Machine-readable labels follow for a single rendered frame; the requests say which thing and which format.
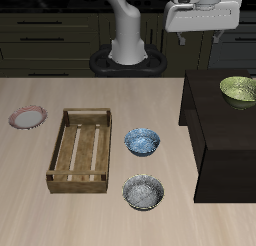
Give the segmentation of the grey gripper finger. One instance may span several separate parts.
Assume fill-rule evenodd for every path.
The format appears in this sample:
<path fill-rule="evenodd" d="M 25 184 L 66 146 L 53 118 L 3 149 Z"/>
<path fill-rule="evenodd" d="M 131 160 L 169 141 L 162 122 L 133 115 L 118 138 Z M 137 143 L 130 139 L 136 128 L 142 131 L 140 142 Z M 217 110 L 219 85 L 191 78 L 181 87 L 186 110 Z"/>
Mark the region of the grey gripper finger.
<path fill-rule="evenodd" d="M 181 35 L 182 33 L 177 32 L 176 34 L 177 34 L 177 37 L 179 39 L 179 45 L 180 46 L 185 46 L 186 39 Z"/>
<path fill-rule="evenodd" d="M 212 36 L 213 43 L 218 44 L 221 36 L 224 34 L 224 30 L 216 30 Z"/>

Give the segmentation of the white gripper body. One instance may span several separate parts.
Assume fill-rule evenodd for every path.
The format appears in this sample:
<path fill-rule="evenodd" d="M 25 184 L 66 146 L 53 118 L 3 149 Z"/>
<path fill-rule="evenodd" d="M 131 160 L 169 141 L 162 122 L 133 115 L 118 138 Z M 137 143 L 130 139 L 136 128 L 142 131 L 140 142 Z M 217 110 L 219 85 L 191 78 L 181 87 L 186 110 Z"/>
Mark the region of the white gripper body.
<path fill-rule="evenodd" d="M 167 32 L 235 29 L 242 0 L 170 0 L 164 9 Z"/>

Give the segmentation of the green bowl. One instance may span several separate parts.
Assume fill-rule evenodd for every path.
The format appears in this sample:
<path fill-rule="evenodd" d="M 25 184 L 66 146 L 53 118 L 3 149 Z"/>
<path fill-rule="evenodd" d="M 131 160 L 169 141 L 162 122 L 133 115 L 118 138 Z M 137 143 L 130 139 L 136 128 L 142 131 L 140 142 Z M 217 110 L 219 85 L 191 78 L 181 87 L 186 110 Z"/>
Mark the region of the green bowl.
<path fill-rule="evenodd" d="M 245 110 L 256 105 L 256 81 L 242 76 L 232 76 L 220 82 L 224 100 L 234 109 Z"/>

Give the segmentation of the blue bowl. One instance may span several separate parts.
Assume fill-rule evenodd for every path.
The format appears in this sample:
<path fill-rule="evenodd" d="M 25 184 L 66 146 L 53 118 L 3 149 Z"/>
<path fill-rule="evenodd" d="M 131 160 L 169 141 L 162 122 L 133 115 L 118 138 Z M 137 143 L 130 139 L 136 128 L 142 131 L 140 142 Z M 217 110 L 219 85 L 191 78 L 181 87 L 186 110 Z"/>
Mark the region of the blue bowl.
<path fill-rule="evenodd" d="M 146 157 L 156 151 L 160 144 L 160 137 L 148 128 L 136 128 L 125 135 L 124 144 L 132 154 Z"/>

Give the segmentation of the wooden slat tray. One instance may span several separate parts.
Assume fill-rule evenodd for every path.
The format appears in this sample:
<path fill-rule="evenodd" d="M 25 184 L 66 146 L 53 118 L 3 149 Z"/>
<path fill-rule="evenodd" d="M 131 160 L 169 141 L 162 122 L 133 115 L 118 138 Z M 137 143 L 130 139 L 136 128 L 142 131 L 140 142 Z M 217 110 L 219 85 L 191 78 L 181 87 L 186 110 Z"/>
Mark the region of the wooden slat tray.
<path fill-rule="evenodd" d="M 64 108 L 46 172 L 51 193 L 106 193 L 112 114 L 109 108 Z"/>

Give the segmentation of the grey bowl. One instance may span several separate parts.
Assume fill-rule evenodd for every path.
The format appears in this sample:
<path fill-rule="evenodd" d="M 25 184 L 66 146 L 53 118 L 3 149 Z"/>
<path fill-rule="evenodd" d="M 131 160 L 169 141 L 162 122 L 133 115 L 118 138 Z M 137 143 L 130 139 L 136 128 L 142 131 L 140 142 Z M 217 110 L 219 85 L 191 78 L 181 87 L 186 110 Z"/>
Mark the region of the grey bowl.
<path fill-rule="evenodd" d="M 165 190 L 157 178 L 147 174 L 137 174 L 125 181 L 122 196 L 133 209 L 149 211 L 161 203 Z"/>

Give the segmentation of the dark wooden cabinet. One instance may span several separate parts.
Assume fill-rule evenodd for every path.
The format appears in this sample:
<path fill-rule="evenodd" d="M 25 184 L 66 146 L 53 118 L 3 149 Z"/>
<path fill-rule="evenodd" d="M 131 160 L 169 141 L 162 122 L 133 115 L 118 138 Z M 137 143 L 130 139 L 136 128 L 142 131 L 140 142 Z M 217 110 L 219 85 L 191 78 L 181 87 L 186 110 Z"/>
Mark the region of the dark wooden cabinet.
<path fill-rule="evenodd" d="M 196 166 L 196 203 L 256 203 L 256 106 L 236 110 L 220 82 L 246 70 L 185 72 L 179 124 L 189 130 Z"/>

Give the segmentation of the dark kitchen cupboards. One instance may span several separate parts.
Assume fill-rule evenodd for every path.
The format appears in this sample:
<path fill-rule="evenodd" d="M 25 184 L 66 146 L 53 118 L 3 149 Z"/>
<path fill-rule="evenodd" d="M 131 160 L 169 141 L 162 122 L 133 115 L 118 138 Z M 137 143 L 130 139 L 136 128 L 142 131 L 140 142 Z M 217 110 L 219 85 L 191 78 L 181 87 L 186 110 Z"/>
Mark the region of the dark kitchen cupboards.
<path fill-rule="evenodd" d="M 161 76 L 203 69 L 216 30 L 166 32 L 163 15 L 169 0 L 127 0 L 141 14 L 140 38 L 167 59 Z M 239 17 L 232 34 L 242 54 L 256 47 L 256 20 Z M 107 0 L 0 0 L 0 77 L 93 77 L 91 56 L 116 38 L 115 14 Z"/>

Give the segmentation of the pink rimmed white plate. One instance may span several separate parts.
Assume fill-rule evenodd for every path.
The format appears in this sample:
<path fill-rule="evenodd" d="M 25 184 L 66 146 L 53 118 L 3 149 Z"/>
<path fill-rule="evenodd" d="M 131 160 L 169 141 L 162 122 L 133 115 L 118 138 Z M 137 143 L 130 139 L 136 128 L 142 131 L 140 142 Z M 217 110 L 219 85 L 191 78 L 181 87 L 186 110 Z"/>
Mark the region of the pink rimmed white plate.
<path fill-rule="evenodd" d="M 14 111 L 8 118 L 11 127 L 30 130 L 43 124 L 48 117 L 47 111 L 36 105 L 25 106 Z"/>

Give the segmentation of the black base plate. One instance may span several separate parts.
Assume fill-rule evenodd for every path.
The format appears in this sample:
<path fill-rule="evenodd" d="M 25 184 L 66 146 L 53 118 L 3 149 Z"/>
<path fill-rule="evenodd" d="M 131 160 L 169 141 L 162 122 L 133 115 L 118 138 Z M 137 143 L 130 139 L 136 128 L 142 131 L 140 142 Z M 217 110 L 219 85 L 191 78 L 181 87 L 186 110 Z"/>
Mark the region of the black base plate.
<path fill-rule="evenodd" d="M 147 44 L 147 59 L 135 65 L 121 65 L 108 57 L 112 47 L 103 44 L 89 62 L 90 69 L 98 78 L 158 78 L 167 68 L 166 57 L 153 44 Z"/>

